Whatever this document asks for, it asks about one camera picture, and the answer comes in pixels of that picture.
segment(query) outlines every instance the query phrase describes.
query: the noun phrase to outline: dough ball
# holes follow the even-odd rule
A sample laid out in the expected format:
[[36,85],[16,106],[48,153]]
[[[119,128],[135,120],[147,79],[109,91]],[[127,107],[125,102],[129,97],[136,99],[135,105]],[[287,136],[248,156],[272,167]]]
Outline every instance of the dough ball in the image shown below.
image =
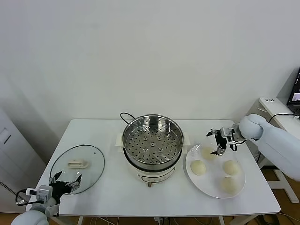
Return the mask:
[[225,191],[229,194],[235,194],[239,190],[238,184],[231,177],[224,177],[222,179],[221,188],[222,188],[223,191]]
[[229,160],[223,163],[223,170],[228,175],[234,176],[240,172],[240,166],[237,162]]
[[200,160],[195,160],[191,163],[191,170],[197,176],[201,176],[206,173],[206,166],[204,162]]
[[217,156],[211,154],[211,152],[214,152],[214,149],[212,147],[202,148],[202,150],[201,150],[202,157],[208,161],[214,160]]

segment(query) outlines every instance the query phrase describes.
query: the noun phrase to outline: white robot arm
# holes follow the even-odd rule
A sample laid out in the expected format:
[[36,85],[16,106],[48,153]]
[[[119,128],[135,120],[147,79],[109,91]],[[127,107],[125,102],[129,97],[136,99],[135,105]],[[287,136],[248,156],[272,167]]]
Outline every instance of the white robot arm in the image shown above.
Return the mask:
[[227,145],[234,149],[235,141],[250,140],[278,169],[288,177],[300,181],[300,140],[269,124],[264,117],[251,114],[233,127],[212,129],[207,136],[209,135],[215,135],[218,145],[213,154],[222,155]]
[[[62,171],[55,174],[54,177],[50,177],[49,186],[41,185],[37,189],[24,189],[16,194],[16,204],[23,206],[32,204],[29,211],[17,216],[12,225],[49,225],[48,218],[52,216],[58,217],[60,198],[63,194],[69,194],[80,187],[81,175],[73,182],[59,181]],[[26,195],[36,196],[36,201],[25,202],[24,200],[18,201],[19,193],[25,193]]]

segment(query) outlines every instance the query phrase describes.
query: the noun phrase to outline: lid handle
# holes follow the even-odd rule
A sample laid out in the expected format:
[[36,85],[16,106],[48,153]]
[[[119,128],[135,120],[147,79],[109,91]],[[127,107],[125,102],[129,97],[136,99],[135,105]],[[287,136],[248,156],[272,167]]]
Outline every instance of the lid handle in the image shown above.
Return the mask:
[[85,169],[89,166],[89,162],[84,160],[73,160],[67,164],[70,169]]

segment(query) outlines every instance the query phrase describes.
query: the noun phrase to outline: black power cord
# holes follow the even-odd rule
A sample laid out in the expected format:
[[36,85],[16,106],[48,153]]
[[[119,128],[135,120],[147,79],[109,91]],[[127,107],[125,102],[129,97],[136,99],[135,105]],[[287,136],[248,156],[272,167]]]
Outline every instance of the black power cord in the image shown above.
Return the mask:
[[271,117],[271,119],[269,119],[269,123],[271,122],[271,120],[275,117],[275,116],[296,116],[296,114],[288,114],[288,113],[278,113],[278,114],[275,114],[274,116]]
[[240,143],[236,143],[236,144],[243,144],[243,143],[245,143],[247,140],[244,140],[244,141],[242,141],[242,142],[240,142]]
[[26,202],[26,203],[18,203],[18,197],[20,193],[24,193],[26,194],[26,189],[22,189],[20,191],[17,192],[17,194],[15,195],[15,203],[18,206],[24,206],[24,205],[29,205],[29,204],[33,204],[33,203],[44,203],[43,201],[34,201],[34,202]]
[[128,116],[132,117],[133,119],[135,119],[135,117],[133,115],[129,114],[129,113],[127,113],[127,112],[121,112],[120,113],[120,117],[127,124],[129,124],[129,123],[122,117],[123,114],[128,115]]

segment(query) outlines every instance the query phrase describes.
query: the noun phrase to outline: cable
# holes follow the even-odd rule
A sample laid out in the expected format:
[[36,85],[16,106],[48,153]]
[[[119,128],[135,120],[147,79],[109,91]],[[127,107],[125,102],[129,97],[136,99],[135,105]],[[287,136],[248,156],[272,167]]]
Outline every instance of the cable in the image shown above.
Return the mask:
[[244,140],[244,141],[242,141],[242,142],[240,142],[240,143],[236,143],[236,144],[243,144],[243,143],[245,143],[247,140]]
[[108,224],[116,225],[116,224],[114,224],[113,222],[109,221],[107,217],[105,217],[107,220],[106,220],[106,219],[103,219],[102,217],[98,217],[98,218],[104,220],[104,221],[107,222]]
[[20,193],[24,193],[26,194],[26,189],[22,189],[20,191],[17,192],[17,194],[15,195],[15,203],[18,206],[24,206],[24,205],[29,205],[29,204],[34,204],[34,203],[44,203],[43,201],[34,201],[34,202],[26,202],[24,200],[21,200],[20,203],[18,202],[18,197]]
[[300,220],[295,219],[294,217],[291,217],[290,215],[287,215],[287,214],[285,214],[285,213],[279,212],[278,214],[285,215],[286,217],[289,217],[289,218],[291,218],[291,219],[293,219],[293,220],[295,220],[295,221],[297,221],[297,222],[300,222]]
[[92,217],[92,219],[90,220],[90,225],[92,224],[93,219],[94,219],[94,217]]
[[256,220],[258,221],[258,224],[261,224],[261,225],[280,225],[280,222],[278,220],[278,217],[276,214],[269,214],[268,215],[269,217],[272,218],[272,222],[266,222],[265,219],[264,219],[264,216],[263,215],[258,215],[256,217]]
[[271,122],[271,120],[275,117],[275,116],[295,116],[295,114],[288,114],[288,113],[278,113],[278,114],[275,114],[274,116],[271,117],[271,119],[269,119],[269,123]]
[[262,153],[260,152],[259,155],[258,155],[258,157],[257,157],[256,163],[258,163],[259,158],[261,157],[261,155],[262,155]]
[[179,224],[177,223],[177,221],[175,220],[175,217],[173,217],[173,220],[174,220],[174,222],[176,223],[176,225],[179,225]]
[[129,124],[129,123],[122,117],[123,114],[128,115],[128,116],[131,116],[133,119],[135,119],[135,117],[134,117],[133,115],[129,114],[129,113],[127,113],[127,112],[121,112],[121,113],[120,113],[120,117],[121,117],[121,119],[122,119],[125,123],[127,123],[127,124]]
[[194,217],[194,219],[195,219],[199,224],[201,224],[201,225],[211,225],[213,218],[214,218],[214,217],[212,217],[212,218],[210,219],[210,222],[209,222],[208,224],[205,224],[205,223],[200,222],[199,220],[197,220],[197,219]]
[[287,215],[283,215],[285,216],[293,225],[296,225]]

